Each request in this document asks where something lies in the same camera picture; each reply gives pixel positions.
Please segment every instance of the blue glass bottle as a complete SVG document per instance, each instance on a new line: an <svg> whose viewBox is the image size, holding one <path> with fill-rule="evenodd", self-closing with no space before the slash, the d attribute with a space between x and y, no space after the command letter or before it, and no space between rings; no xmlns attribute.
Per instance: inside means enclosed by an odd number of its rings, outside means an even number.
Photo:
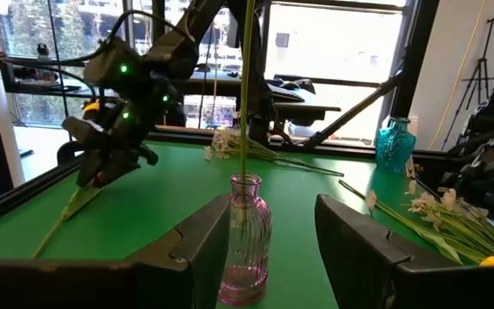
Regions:
<svg viewBox="0 0 494 309"><path fill-rule="evenodd" d="M410 120L390 118L390 126L377 134L377 166L386 171L403 173L417 138L407 131Z"/></svg>

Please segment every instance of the green tabletop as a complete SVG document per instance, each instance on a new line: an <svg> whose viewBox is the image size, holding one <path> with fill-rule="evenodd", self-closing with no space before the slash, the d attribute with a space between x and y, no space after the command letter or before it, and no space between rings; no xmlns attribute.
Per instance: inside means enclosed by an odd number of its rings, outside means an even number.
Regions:
<svg viewBox="0 0 494 309"><path fill-rule="evenodd" d="M122 259L159 238L213 197L230 191L238 171L235 158L204 160L201 146L152 142L160 156L106 187L52 239L42 258ZM388 205L407 203L408 179L376 169L373 161L288 154L345 174L360 191L373 189ZM328 194L359 212L364 201L342 188L335 176L249 160L248 171L262 178L261 196L274 215L268 288L253 308L336 308L319 255L314 223L316 195ZM0 218L0 258L30 258L75 191L75 174ZM432 248L383 213L373 217L414 242Z"/></svg>

